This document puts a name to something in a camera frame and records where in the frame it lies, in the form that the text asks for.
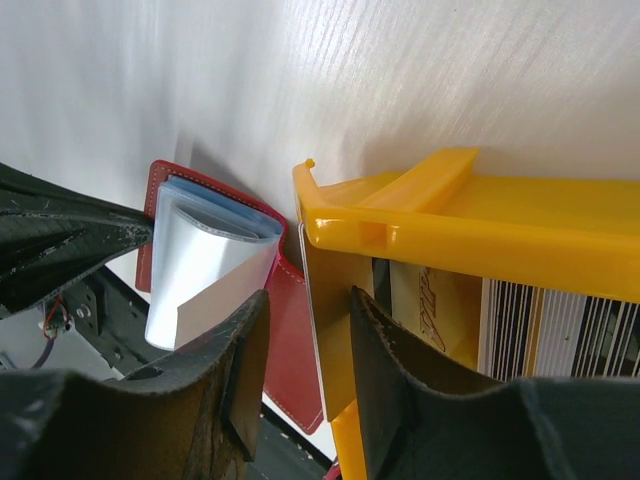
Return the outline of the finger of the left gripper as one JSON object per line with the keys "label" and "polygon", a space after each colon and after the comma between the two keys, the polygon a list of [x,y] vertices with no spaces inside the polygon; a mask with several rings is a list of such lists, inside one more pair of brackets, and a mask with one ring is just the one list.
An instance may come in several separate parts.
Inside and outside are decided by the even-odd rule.
{"label": "finger of the left gripper", "polygon": [[143,213],[1,166],[1,311],[47,301],[152,240]]}

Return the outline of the yellow plastic card bin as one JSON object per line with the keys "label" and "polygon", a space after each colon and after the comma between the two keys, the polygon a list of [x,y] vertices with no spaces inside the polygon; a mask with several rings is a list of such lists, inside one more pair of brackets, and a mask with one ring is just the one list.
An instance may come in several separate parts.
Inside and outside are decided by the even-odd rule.
{"label": "yellow plastic card bin", "polygon": [[322,403],[345,479],[370,479],[351,291],[404,328],[392,317],[392,261],[639,305],[637,181],[480,175],[477,155],[443,149],[404,172],[329,186],[312,160],[293,170]]}

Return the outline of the red leather card holder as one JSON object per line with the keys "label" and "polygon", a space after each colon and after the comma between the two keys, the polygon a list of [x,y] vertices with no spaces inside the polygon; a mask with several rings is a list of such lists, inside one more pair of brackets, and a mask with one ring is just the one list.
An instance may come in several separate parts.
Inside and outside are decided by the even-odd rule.
{"label": "red leather card holder", "polygon": [[263,390],[312,435],[324,421],[303,273],[285,257],[286,219],[202,173],[152,163],[144,206],[153,239],[140,248],[136,287],[150,294],[145,339],[173,351],[219,325],[256,290],[270,301]]}

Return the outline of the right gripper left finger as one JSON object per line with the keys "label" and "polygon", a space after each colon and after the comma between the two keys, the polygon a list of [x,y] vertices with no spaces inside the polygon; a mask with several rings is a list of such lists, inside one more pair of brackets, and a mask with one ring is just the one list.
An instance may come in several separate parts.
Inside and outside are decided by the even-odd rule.
{"label": "right gripper left finger", "polygon": [[256,455],[270,332],[259,290],[226,320],[120,380],[1,375],[5,479],[242,479]]}

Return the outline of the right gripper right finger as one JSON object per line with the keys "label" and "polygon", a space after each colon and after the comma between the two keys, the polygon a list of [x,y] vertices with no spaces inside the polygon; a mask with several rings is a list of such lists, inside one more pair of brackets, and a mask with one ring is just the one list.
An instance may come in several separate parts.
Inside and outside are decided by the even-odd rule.
{"label": "right gripper right finger", "polygon": [[350,333],[370,479],[635,479],[635,379],[470,370],[353,288]]}

